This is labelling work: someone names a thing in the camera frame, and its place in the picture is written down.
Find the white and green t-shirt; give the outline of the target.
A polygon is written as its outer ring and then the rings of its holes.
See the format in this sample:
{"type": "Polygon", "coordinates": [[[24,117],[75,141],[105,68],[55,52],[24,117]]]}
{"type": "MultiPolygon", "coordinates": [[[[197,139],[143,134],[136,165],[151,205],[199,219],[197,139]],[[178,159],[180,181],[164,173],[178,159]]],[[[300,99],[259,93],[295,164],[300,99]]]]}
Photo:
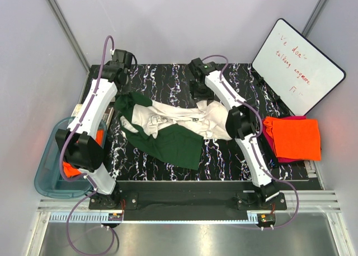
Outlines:
{"type": "Polygon", "coordinates": [[[204,140],[232,139],[225,127],[228,111],[217,101],[179,108],[130,92],[117,97],[115,110],[132,146],[180,168],[198,169],[204,140]]]}

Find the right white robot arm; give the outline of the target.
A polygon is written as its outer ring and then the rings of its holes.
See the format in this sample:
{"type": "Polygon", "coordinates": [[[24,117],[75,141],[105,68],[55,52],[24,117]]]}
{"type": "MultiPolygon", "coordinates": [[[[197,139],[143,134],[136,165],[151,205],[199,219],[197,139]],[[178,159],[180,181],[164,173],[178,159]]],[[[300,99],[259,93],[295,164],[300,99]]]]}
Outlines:
{"type": "Polygon", "coordinates": [[[260,209],[267,209],[279,195],[275,182],[271,177],[260,147],[256,127],[262,129],[257,111],[241,97],[223,77],[214,62],[204,63],[195,58],[189,63],[189,70],[194,76],[190,82],[190,93],[193,99],[209,99],[218,97],[228,110],[225,128],[228,135],[240,147],[251,174],[255,195],[253,202],[260,209]]]}

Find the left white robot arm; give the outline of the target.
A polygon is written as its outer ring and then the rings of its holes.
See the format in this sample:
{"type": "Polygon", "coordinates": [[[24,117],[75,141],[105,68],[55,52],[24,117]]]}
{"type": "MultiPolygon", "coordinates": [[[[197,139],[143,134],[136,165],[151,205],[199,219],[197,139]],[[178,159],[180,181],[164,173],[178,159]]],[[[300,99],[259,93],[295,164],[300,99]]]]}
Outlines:
{"type": "Polygon", "coordinates": [[[59,169],[68,182],[84,178],[90,182],[94,198],[107,208],[117,208],[119,188],[104,166],[104,151],[96,141],[97,130],[111,100],[129,83],[129,73],[137,59],[132,53],[114,49],[111,60],[102,62],[92,80],[87,97],[66,129],[59,129],[55,140],[60,149],[59,169]]]}

